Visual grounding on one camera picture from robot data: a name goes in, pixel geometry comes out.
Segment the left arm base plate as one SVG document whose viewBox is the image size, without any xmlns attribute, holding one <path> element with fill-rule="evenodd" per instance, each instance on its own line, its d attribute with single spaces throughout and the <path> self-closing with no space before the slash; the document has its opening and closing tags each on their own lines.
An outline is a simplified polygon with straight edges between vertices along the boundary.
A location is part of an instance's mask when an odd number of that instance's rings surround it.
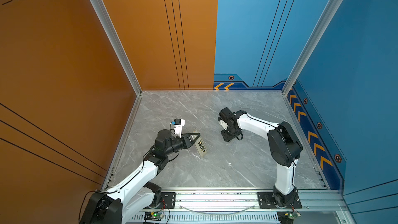
<svg viewBox="0 0 398 224">
<path fill-rule="evenodd" d="M 176 203 L 176 192 L 161 192 L 155 193 L 152 203 L 149 208 L 163 208 L 174 209 Z"/>
</svg>

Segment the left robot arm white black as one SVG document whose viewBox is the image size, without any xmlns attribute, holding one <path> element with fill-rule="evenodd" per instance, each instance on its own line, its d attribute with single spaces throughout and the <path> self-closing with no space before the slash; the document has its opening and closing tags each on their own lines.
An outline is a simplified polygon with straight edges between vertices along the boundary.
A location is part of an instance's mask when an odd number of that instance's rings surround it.
<svg viewBox="0 0 398 224">
<path fill-rule="evenodd" d="M 145 207 L 157 207 L 161 201 L 162 188 L 151 180 L 166 167 L 170 154 L 192 147 L 200 137 L 200 133 L 174 136 L 170 130 L 159 131 L 154 144 L 135 171 L 107 191 L 92 191 L 87 206 L 80 210 L 78 222 L 126 224 Z"/>
</svg>

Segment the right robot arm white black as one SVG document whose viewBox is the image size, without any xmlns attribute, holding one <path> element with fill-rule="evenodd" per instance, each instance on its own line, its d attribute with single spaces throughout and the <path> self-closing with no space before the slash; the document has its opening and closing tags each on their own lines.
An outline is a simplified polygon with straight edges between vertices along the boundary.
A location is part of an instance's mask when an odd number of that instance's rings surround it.
<svg viewBox="0 0 398 224">
<path fill-rule="evenodd" d="M 219 112 L 218 121 L 223 127 L 221 135 L 225 142 L 233 139 L 241 141 L 244 130 L 268 141 L 271 156 L 277 164 L 277 177 L 271 195 L 272 205 L 277 208 L 302 208 L 295 186 L 295 174 L 303 145 L 292 126 L 286 121 L 265 121 L 246 111 L 232 112 L 227 107 Z"/>
</svg>

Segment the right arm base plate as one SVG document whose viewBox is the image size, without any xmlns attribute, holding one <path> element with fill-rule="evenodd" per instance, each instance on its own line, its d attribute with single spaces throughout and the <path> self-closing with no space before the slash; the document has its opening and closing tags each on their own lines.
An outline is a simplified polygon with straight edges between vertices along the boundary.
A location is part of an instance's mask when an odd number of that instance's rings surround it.
<svg viewBox="0 0 398 224">
<path fill-rule="evenodd" d="M 288 195 L 283 195 L 279 192 L 258 192 L 257 197 L 260 209 L 302 208 L 302 203 L 296 190 L 293 190 Z"/>
</svg>

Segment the beige remote control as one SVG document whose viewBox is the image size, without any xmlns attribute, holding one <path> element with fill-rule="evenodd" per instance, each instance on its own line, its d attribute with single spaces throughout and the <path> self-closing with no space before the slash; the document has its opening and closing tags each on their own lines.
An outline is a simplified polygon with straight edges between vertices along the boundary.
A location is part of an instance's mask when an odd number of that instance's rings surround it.
<svg viewBox="0 0 398 224">
<path fill-rule="evenodd" d="M 208 151 L 207 148 L 205 147 L 205 143 L 201 137 L 201 135 L 197 135 L 198 131 L 193 131 L 193 133 L 195 133 L 195 135 L 193 136 L 194 139 L 196 139 L 194 145 L 199 153 L 199 155 L 201 157 L 204 157 L 205 155 L 207 155 Z"/>
</svg>

